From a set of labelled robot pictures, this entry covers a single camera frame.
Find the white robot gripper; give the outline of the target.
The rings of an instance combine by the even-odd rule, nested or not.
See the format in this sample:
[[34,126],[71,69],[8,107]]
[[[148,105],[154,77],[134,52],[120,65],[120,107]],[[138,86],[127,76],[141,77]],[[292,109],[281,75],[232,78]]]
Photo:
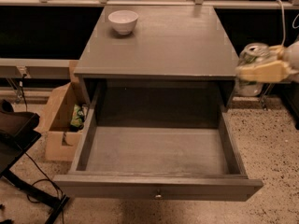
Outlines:
[[283,45],[270,46],[269,50],[277,61],[238,66],[235,69],[236,76],[242,80],[261,83],[277,83],[288,77],[299,78],[299,41],[287,48]]

